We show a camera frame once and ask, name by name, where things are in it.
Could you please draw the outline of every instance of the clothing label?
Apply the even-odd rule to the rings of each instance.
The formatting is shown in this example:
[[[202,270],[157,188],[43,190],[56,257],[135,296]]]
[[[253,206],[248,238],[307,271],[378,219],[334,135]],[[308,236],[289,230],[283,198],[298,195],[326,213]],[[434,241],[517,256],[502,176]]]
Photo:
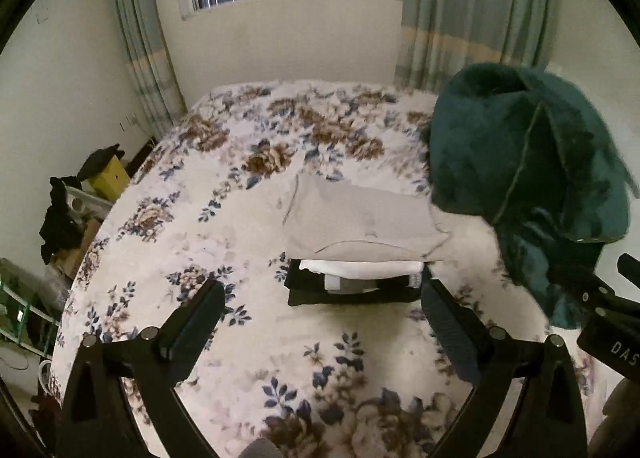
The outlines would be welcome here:
[[[422,284],[422,274],[421,273],[411,273],[409,274],[409,286],[411,288],[420,288]]]
[[[352,294],[377,290],[375,279],[345,279],[335,275],[324,275],[324,289],[329,293]]]

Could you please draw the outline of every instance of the beige folded shirt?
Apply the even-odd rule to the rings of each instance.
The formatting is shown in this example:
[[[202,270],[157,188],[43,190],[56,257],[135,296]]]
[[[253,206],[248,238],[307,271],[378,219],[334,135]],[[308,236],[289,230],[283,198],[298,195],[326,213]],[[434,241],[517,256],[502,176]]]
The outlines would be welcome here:
[[[427,197],[298,175],[283,220],[287,257],[425,261],[447,239]]]

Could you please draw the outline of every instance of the yellow box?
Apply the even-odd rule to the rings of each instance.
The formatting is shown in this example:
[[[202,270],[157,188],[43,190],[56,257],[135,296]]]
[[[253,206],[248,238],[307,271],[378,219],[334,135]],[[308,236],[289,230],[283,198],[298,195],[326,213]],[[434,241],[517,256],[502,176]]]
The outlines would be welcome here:
[[[100,174],[89,178],[89,183],[98,196],[115,202],[129,185],[129,175],[118,157],[114,156]]]

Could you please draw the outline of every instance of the metal screw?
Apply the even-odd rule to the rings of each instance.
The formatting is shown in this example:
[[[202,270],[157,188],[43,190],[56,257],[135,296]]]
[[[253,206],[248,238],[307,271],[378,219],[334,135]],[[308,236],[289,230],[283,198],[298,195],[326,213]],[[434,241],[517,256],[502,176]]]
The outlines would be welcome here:
[[[504,329],[500,328],[499,326],[494,326],[489,330],[489,335],[492,339],[501,341],[507,336],[507,332],[504,331]]]
[[[564,346],[564,339],[555,333],[549,336],[549,342],[551,342],[556,348],[562,348]]]
[[[87,335],[84,339],[82,339],[82,346],[85,348],[90,348],[95,343],[98,342],[98,337],[95,335]]]
[[[158,335],[158,328],[155,326],[147,326],[142,332],[140,332],[140,337],[142,337],[145,341],[150,341],[156,335]]]

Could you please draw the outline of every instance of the wall outlet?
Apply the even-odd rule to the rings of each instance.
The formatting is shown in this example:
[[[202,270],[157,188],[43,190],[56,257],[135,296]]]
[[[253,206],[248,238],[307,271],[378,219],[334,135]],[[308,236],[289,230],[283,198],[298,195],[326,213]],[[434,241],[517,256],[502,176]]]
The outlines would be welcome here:
[[[126,133],[132,127],[135,127],[135,126],[140,127],[140,120],[138,119],[135,113],[128,114],[126,118],[127,118],[127,123],[123,125],[122,122],[120,122],[120,128],[122,129],[123,133]]]
[[[138,117],[135,114],[130,114],[127,117],[127,122],[129,122],[130,126],[140,125],[140,120],[138,120]]]

